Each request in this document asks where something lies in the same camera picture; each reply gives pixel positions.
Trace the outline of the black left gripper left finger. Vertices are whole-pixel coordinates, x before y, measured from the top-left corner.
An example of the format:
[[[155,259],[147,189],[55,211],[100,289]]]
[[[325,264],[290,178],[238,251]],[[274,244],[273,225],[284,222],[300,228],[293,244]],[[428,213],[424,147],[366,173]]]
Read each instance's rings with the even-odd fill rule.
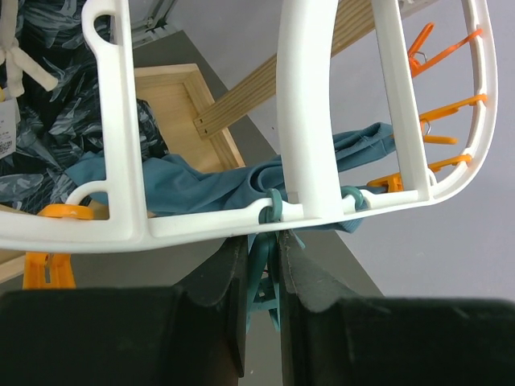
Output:
[[[247,256],[238,236],[171,286],[3,294],[2,384],[237,384]]]

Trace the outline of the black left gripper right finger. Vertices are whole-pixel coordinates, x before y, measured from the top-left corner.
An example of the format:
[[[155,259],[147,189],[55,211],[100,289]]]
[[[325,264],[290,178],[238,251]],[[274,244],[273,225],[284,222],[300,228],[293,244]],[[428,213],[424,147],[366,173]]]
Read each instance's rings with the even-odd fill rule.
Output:
[[[366,297],[278,244],[285,385],[513,384],[512,302]]]

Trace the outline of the teal clothes clip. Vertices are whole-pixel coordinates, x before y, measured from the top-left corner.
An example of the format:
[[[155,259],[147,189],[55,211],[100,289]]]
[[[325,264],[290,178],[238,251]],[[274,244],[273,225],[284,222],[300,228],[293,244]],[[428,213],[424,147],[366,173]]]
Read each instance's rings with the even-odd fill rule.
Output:
[[[278,232],[258,233],[249,248],[247,262],[246,331],[252,313],[267,311],[277,331],[280,331]]]

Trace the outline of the white round clip hanger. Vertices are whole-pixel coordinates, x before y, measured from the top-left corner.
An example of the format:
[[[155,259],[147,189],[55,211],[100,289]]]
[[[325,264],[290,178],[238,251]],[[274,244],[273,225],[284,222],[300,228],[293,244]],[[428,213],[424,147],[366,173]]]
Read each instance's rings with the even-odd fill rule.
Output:
[[[372,2],[389,114],[403,191],[365,192],[365,210],[340,193],[332,141],[329,103],[330,48],[337,4],[286,1],[278,37],[276,98],[278,136],[285,177],[285,202],[279,221],[261,224],[270,205],[259,199],[230,211],[149,218],[143,186],[129,5],[125,1],[88,1],[82,11],[86,43],[97,59],[105,179],[78,187],[69,203],[104,192],[107,220],[58,220],[15,212],[1,214],[4,249],[54,253],[116,253],[164,248],[201,240],[283,229],[309,228],[450,199],[475,177],[488,154],[496,124],[498,77],[488,6],[466,1],[467,29],[481,29],[471,44],[474,87],[487,99],[474,110],[462,164],[444,180],[429,169],[403,33],[395,1]]]

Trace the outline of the teal blue garment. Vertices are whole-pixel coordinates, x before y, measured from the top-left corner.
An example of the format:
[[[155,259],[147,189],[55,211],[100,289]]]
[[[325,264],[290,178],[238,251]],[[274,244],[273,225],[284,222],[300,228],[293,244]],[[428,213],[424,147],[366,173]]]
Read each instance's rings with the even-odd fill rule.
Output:
[[[175,216],[239,209],[276,189],[287,197],[279,156],[255,166],[201,173],[178,154],[171,154],[155,123],[140,128],[142,173],[148,211]],[[393,127],[374,123],[333,137],[340,172],[378,161],[395,151]]]

